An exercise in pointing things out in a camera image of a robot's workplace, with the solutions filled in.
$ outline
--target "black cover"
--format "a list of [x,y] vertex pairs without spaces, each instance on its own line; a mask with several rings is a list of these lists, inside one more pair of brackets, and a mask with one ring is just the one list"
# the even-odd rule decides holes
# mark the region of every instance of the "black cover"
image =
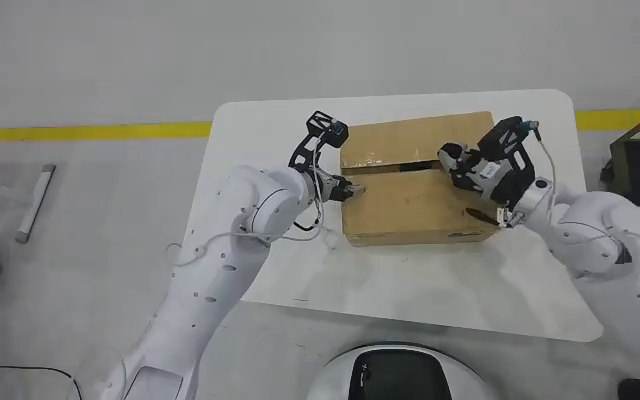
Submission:
[[349,400],[452,400],[435,357],[410,350],[376,350],[356,359]]

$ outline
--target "cable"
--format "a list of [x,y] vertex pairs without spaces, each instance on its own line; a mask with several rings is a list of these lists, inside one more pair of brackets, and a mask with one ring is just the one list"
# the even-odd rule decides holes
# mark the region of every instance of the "cable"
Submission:
[[[551,153],[549,152],[549,150],[547,149],[547,146],[545,146],[545,144],[542,142],[542,137],[540,136],[540,132],[537,129],[534,129],[534,133],[536,135],[536,139],[538,139],[538,143],[540,144],[540,146],[542,147],[542,150],[544,151],[544,153],[547,155],[547,158],[549,159],[549,163],[551,164],[551,179],[552,179],[552,185],[551,185],[551,197],[549,197],[549,208],[547,211],[547,232],[550,233],[551,232],[551,222],[553,219],[553,209],[556,206],[556,189],[557,189],[557,185],[556,185],[556,164],[553,161],[553,157],[551,157]],[[592,238],[588,238],[585,240],[581,240],[579,242],[575,242],[575,243],[563,243],[564,245],[569,245],[569,246],[575,246],[578,244],[585,244],[585,243],[589,243],[589,242],[593,242],[595,240],[599,240],[599,239],[603,239],[603,238],[612,238],[615,239],[615,237],[613,235],[610,235],[606,232],[603,232],[601,230],[599,230],[602,235],[600,236],[594,236]],[[635,232],[630,232],[628,230],[625,230],[624,233],[631,235],[631,236],[635,236],[635,237],[639,237],[640,238],[640,234],[635,233]]]
[[[318,145],[320,144],[320,139],[322,139],[322,136],[324,136],[324,134],[321,134],[318,137],[318,140],[316,141],[316,145],[313,148],[313,175],[315,176],[314,179],[314,187],[315,187],[315,194],[314,194],[314,201],[316,202],[316,207],[319,206],[319,223],[318,224],[314,224],[314,226],[316,227],[316,232],[313,234],[313,236],[308,237],[308,238],[294,238],[294,237],[290,237],[290,236],[284,236],[284,235],[269,235],[266,233],[240,233],[240,232],[225,232],[225,233],[219,233],[217,235],[213,235],[211,236],[204,244],[198,246],[195,248],[195,253],[196,255],[190,259],[189,261],[185,261],[182,263],[176,263],[174,261],[169,261],[171,264],[173,264],[174,267],[186,267],[188,265],[193,264],[194,262],[200,260],[201,258],[203,258],[206,254],[207,251],[209,250],[209,246],[211,245],[211,243],[213,243],[216,239],[219,239],[221,237],[225,237],[225,236],[235,236],[235,237],[253,237],[253,238],[258,238],[258,239],[266,239],[266,240],[276,240],[276,239],[284,239],[284,240],[291,240],[293,242],[309,242],[315,238],[318,237],[318,235],[320,235],[320,232],[322,232],[322,228],[324,227],[324,204],[322,203],[322,199],[320,198],[320,176],[318,175],[318,170],[316,167],[316,154],[318,151]],[[167,247],[165,248],[165,258],[167,258],[167,253],[169,252],[169,249],[171,249],[172,247],[179,247],[182,248],[182,245],[180,243],[169,243],[167,245]]]
[[552,179],[552,184],[551,184],[551,197],[549,197],[549,209],[547,210],[547,232],[551,229],[551,220],[553,219],[553,209],[556,206],[556,183],[558,182],[556,179],[556,164],[553,162],[553,157],[551,157],[551,153],[549,153],[549,149],[547,149],[547,146],[545,146],[545,144],[542,142],[542,137],[540,136],[540,132],[535,129],[534,133],[536,135],[536,139],[538,139],[538,143],[540,143],[540,147],[542,147],[542,150],[544,151],[544,153],[547,155],[547,158],[549,159],[549,163],[551,164],[551,179]]
[[22,367],[19,365],[0,365],[0,369],[20,369],[20,370],[27,370],[27,371],[53,371],[53,372],[57,372],[59,374],[62,374],[64,376],[66,376],[67,378],[69,378],[73,384],[76,387],[76,391],[78,392],[78,398],[80,400],[82,400],[82,391],[80,390],[80,385],[78,384],[78,381],[76,381],[73,376],[71,376],[70,373],[65,372],[61,369],[57,369],[57,368],[52,368],[52,367]]

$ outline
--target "label on box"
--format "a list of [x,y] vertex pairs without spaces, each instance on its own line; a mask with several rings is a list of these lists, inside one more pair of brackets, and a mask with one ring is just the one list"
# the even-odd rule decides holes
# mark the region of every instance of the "label on box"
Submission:
[[480,177],[484,179],[491,179],[500,169],[500,164],[489,161],[487,165],[480,171]]

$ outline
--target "box lid flap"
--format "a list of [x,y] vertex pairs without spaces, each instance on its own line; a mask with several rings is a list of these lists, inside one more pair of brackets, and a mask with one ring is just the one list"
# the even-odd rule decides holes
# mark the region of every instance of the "box lid flap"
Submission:
[[489,111],[349,127],[340,151],[341,168],[437,160],[447,142],[475,146],[493,128]]

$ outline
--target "dark object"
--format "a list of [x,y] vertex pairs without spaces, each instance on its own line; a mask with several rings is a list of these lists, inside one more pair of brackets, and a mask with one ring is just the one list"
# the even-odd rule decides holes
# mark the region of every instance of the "dark object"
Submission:
[[[314,112],[307,120],[307,131],[309,133],[296,147],[289,160],[289,167],[295,168],[300,172],[309,172],[313,167],[313,163],[318,161],[313,159],[314,148],[316,148],[316,156],[319,157],[320,149],[325,143],[338,149],[349,137],[347,125],[322,111]],[[317,147],[316,142],[313,141],[311,148],[307,148],[313,138],[319,140]]]
[[[536,139],[542,140],[537,121],[510,117],[498,122],[480,139],[478,150],[465,150],[458,143],[445,143],[438,154],[439,157],[446,154],[444,161],[440,161],[447,164],[445,170],[447,166],[450,168],[448,172],[455,187],[479,194],[491,190],[488,194],[491,200],[513,211],[535,180],[533,163],[523,145],[530,132],[535,134]],[[493,164],[498,164],[496,171],[505,168],[503,171],[507,172],[495,178],[495,172],[483,176],[482,171],[492,168]],[[491,179],[499,181],[493,186],[489,183]]]
[[640,379],[624,379],[618,383],[618,400],[640,399]]
[[78,385],[78,381],[73,379],[73,376],[71,376],[70,373],[65,372],[65,371],[63,371],[61,369],[51,368],[51,367],[22,367],[22,366],[19,366],[19,365],[0,365],[0,369],[19,369],[19,370],[26,370],[26,371],[53,371],[53,372],[57,372],[59,374],[62,374],[64,376],[66,376],[67,378],[69,378],[73,382],[73,385],[76,387],[76,392],[78,392],[78,399],[82,400],[82,391],[80,390],[80,385]]
[[451,400],[435,357],[406,350],[363,353],[355,361],[349,400]]
[[600,173],[607,190],[640,206],[640,124],[609,145],[611,161]]
[[530,130],[537,131],[537,125],[532,124],[523,122],[521,117],[503,119],[478,142],[480,156],[493,162],[508,160],[511,164],[511,171],[491,194],[491,200],[506,205],[510,211],[535,179],[533,163],[522,144]]
[[471,215],[473,218],[477,220],[486,222],[487,224],[491,224],[493,226],[500,226],[500,223],[498,223],[498,221],[491,218],[490,216],[488,216],[487,214],[483,213],[480,210],[477,210],[475,208],[466,208],[465,211],[467,212],[467,214]]
[[[344,202],[353,197],[354,192],[351,190],[353,185],[351,181],[348,181],[340,175],[329,175],[318,167],[318,158],[320,158],[320,149],[322,146],[328,144],[336,149],[340,148],[349,138],[349,127],[344,122],[338,121],[322,111],[316,111],[307,120],[307,130],[309,133],[302,142],[300,142],[298,147],[296,147],[291,155],[291,159],[289,159],[289,167],[294,168],[298,172],[307,173],[315,182],[317,179],[314,173],[315,165],[316,172],[320,177],[330,176],[337,181],[337,185],[331,187],[329,200]],[[313,159],[314,150],[316,153],[315,160]],[[319,182],[318,186],[320,187],[321,193],[317,195],[320,197],[322,196],[324,185],[322,182]],[[300,226],[299,224],[295,224],[295,226],[306,232],[313,229],[313,226],[308,228]]]

